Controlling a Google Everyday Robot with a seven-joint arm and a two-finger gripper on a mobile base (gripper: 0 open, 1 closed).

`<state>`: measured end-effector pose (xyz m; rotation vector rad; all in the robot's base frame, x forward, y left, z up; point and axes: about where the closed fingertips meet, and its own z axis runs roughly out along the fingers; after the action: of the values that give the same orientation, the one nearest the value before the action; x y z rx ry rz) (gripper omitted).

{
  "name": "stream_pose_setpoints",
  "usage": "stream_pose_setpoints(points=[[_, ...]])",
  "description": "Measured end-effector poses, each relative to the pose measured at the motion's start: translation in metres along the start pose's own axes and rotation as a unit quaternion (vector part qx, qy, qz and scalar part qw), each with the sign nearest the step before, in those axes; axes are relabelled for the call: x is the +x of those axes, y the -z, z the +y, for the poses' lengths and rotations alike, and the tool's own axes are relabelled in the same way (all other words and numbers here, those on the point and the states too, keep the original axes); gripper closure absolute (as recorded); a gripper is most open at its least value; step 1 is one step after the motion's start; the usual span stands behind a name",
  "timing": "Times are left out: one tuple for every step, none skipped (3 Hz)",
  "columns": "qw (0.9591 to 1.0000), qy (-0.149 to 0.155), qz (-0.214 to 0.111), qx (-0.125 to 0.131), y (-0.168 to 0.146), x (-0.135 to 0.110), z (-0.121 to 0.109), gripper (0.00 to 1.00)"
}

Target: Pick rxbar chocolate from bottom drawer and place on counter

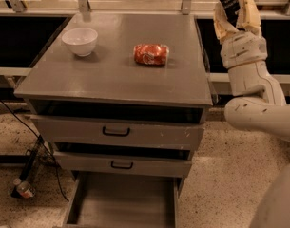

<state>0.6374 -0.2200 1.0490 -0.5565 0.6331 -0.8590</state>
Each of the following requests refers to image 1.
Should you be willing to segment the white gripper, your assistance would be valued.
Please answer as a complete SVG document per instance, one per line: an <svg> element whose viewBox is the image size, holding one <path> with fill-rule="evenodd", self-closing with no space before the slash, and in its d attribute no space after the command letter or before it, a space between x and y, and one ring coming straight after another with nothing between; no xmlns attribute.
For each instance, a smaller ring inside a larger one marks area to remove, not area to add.
<svg viewBox="0 0 290 228"><path fill-rule="evenodd" d="M228 22L221 3L214 8L214 30L222 44L222 64L226 69L264 61L267 58L266 40L261 36L261 17L255 1L238 1L240 9L236 27L249 32L238 32Z"/></svg>

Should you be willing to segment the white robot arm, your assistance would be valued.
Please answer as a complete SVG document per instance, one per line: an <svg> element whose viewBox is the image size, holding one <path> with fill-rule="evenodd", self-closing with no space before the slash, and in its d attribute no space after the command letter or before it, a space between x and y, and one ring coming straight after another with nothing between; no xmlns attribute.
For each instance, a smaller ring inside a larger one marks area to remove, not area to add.
<svg viewBox="0 0 290 228"><path fill-rule="evenodd" d="M225 106L226 120L239 130L266 132L290 143L290 104L267 70L255 1L219 0L213 21L233 94ZM290 163L270 185L249 228L290 228Z"/></svg>

